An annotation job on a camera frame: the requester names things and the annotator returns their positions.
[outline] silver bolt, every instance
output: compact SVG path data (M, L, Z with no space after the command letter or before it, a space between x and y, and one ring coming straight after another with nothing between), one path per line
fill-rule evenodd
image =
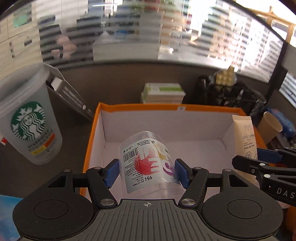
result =
M185 198L181 201L181 203L185 206L192 206L195 204L195 201L191 198Z
M102 200L100 201L100 203L101 203L102 205L104 205L104 206L111 206L111 205L113 205L115 202L114 202L114 200L111 199L111 198L105 198L105 199L102 199Z

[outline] plastic cup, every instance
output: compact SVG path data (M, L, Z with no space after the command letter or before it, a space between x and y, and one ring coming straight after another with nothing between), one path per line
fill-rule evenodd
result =
M0 132L37 165L53 159L62 145L45 83L49 75L49 66L35 64L0 81Z
M257 128L265 144L269 143L282 130L283 126L280 121L270 112L266 111Z
M184 194L175 173L175 161L156 134L143 131L133 135L120 144L119 156L123 198L178 202Z

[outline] blue package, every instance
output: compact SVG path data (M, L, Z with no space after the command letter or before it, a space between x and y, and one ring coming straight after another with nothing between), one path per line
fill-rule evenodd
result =
M294 137L296 135L296 128L294 124L287 117L285 117L282 112L271 108L267 108L267 111L272 113L280 121L283 126L282 134L286 138Z
M12 212L18 202L17 197L0 195L0 240L16 241L20 235L12 220Z

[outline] open box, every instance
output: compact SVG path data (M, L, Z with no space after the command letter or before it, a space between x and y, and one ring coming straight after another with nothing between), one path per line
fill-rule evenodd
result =
M246 115L240 108L177 105L100 103L96 110L83 172L105 167L119 158L119 145L141 131L151 131L164 140L172 160L181 158L190 167L203 167L212 173L233 169L235 140L232 115ZM266 148L255 129L258 148ZM121 178L110 189L119 202L123 198ZM206 199L219 192L208 188ZM89 198L86 189L81 194Z

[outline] green circular logo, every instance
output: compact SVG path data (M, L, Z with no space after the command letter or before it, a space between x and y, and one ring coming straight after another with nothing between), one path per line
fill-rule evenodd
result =
M20 139L32 141L38 138L45 127L45 112L38 102L21 106L11 119L12 132Z

